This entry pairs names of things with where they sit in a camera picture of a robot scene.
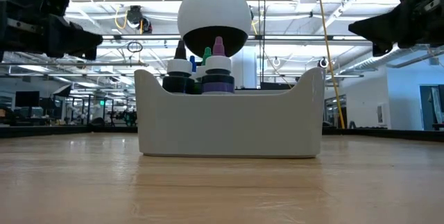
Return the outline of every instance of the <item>purple cap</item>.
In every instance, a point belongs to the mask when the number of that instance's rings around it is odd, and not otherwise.
[[[225,47],[223,47],[222,37],[216,37],[216,41],[213,46],[213,55],[225,55]]]

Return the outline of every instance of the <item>ceiling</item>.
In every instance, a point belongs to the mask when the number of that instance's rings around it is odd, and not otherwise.
[[[123,25],[126,8],[131,5],[142,6],[143,14],[148,17],[153,25],[153,35],[178,35],[177,13],[181,0],[71,0],[66,12],[66,19],[80,24],[85,30],[102,35],[127,35],[137,34],[134,29]],[[252,6],[255,14],[254,21],[259,20],[259,10],[264,9],[264,2],[258,0],[247,0]],[[347,36],[348,24],[368,17],[380,15],[390,11],[397,6],[398,0],[323,0],[325,20],[328,35]],[[262,35],[323,35],[322,15],[319,0],[266,0],[265,5],[266,26],[261,29],[253,27],[249,34],[255,35],[260,32]],[[148,65],[146,69],[153,73],[162,74],[165,71],[165,64],[174,55],[174,47],[177,40],[142,40],[144,49],[140,55],[132,55],[126,49],[127,42],[111,42],[105,40],[98,49],[98,58],[95,62],[109,63],[108,66],[91,66],[86,69],[79,67],[69,67],[62,69],[56,67],[54,72],[62,73],[119,73],[131,74],[138,67],[113,66],[114,64],[129,63],[137,64],[143,62]],[[249,41],[247,45],[256,46],[259,53],[258,43]],[[270,57],[281,58],[282,61],[276,69],[283,74],[299,74],[306,69],[315,67],[317,61],[327,55],[327,49],[322,41],[317,42],[279,42],[265,41],[266,54]],[[371,44],[367,41],[360,42],[332,42],[330,45],[331,58],[335,66],[347,65],[371,52]],[[78,62],[77,58],[65,57],[59,60],[49,60],[45,57],[28,56],[23,57],[10,55],[5,62]],[[274,74],[274,68],[268,64],[266,73]],[[115,83],[109,83],[104,78],[100,86],[108,88],[116,87]]]

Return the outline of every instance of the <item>blue cap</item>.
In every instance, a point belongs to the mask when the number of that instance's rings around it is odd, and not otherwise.
[[[191,55],[191,56],[189,56],[189,61],[193,64],[192,71],[196,72],[196,70],[197,70],[196,58],[193,55]]]

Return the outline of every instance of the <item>bottle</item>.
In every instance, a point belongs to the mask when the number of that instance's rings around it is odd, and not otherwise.
[[[225,56],[222,37],[216,37],[213,55],[205,60],[202,77],[202,94],[233,94],[234,77],[231,74],[231,60]]]
[[[174,94],[193,94],[194,79],[191,79],[193,64],[187,60],[187,50],[184,42],[179,40],[174,59],[168,61],[165,76],[162,80],[162,87]]]

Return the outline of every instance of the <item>computer monitor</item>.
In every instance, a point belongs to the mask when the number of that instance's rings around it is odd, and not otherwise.
[[[40,92],[15,92],[15,107],[38,107]]]

